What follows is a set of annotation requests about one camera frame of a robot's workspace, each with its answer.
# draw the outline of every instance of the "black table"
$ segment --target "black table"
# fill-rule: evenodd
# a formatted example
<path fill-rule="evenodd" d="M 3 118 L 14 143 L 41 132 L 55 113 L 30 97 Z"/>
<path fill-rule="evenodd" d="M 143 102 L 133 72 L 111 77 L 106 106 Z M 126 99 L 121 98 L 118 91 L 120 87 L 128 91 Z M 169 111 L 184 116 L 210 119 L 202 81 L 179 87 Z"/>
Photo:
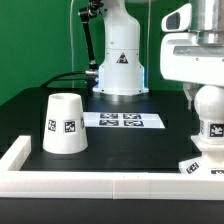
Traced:
<path fill-rule="evenodd" d="M 54 155 L 42 149 L 42 141 L 48 96 L 56 92 L 81 94 L 86 112 L 157 113 L 166 128 L 87 128 L 87 150 Z M 199 132 L 198 116 L 187 110 L 183 92 L 152 91 L 147 99 L 117 103 L 88 96 L 86 90 L 30 88 L 0 107 L 0 122 L 0 157 L 19 135 L 31 135 L 32 152 L 21 170 L 178 173 L 180 161 L 200 155 L 190 140 Z M 223 206 L 215 201 L 1 198 L 0 222 L 223 223 Z"/>

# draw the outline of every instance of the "green wall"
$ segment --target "green wall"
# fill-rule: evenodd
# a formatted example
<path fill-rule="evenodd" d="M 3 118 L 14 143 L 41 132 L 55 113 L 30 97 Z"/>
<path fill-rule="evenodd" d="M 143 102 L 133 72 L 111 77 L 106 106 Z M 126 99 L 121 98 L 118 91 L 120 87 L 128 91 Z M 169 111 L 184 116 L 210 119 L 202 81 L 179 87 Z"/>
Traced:
<path fill-rule="evenodd" d="M 127 4 L 141 26 L 140 60 L 147 63 L 150 51 L 149 87 L 180 90 L 181 83 L 163 80 L 159 70 L 161 19 L 182 6 L 185 0 L 157 0 L 152 3 L 150 47 L 147 49 L 146 4 Z M 49 78 L 71 71 L 69 12 L 71 0 L 0 1 L 0 104 L 25 88 L 37 87 Z M 88 68 L 82 24 L 77 10 L 87 0 L 76 0 L 74 8 L 75 70 Z M 99 16 L 90 22 L 97 62 L 104 59 L 104 25 Z"/>

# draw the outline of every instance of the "white robot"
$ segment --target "white robot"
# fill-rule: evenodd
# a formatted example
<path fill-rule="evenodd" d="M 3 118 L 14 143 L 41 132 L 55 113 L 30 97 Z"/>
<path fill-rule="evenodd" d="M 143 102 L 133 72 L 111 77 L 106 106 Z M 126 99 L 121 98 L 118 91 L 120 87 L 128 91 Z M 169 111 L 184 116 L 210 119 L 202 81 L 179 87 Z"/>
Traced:
<path fill-rule="evenodd" d="M 180 171 L 224 174 L 224 0 L 189 0 L 162 20 L 162 29 L 171 34 L 162 41 L 161 73 L 185 83 L 201 125 L 191 139 L 202 157 L 181 162 Z M 198 84 L 205 86 L 197 93 Z"/>
<path fill-rule="evenodd" d="M 151 0 L 128 2 L 151 4 Z M 89 7 L 79 15 L 84 24 L 99 13 L 105 23 L 105 60 L 99 66 L 99 82 L 93 93 L 112 101 L 138 99 L 148 92 L 144 67 L 139 62 L 140 25 L 126 11 L 125 0 L 90 0 Z"/>

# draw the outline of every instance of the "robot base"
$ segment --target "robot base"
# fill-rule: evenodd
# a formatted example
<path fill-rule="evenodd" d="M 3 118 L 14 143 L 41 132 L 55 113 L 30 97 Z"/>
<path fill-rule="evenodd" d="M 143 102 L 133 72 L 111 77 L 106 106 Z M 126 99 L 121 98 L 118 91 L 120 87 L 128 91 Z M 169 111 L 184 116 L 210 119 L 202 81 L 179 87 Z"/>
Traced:
<path fill-rule="evenodd" d="M 103 100 L 109 100 L 114 102 L 133 102 L 142 99 L 148 98 L 149 90 L 145 89 L 142 93 L 135 95 L 116 95 L 116 94 L 107 94 L 98 91 L 93 91 L 93 96 Z"/>
<path fill-rule="evenodd" d="M 202 152 L 202 156 L 180 162 L 180 172 L 183 174 L 224 175 L 224 144 L 207 144 L 199 136 L 191 136 L 191 139 Z"/>

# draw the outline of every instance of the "white cup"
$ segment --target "white cup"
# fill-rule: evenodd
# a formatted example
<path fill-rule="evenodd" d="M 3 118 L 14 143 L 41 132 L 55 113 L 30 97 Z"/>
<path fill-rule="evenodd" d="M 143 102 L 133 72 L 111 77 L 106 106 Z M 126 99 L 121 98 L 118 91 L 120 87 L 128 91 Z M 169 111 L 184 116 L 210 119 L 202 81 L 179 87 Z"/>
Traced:
<path fill-rule="evenodd" d="M 58 93 L 48 98 L 44 150 L 56 154 L 80 152 L 88 146 L 81 96 Z"/>

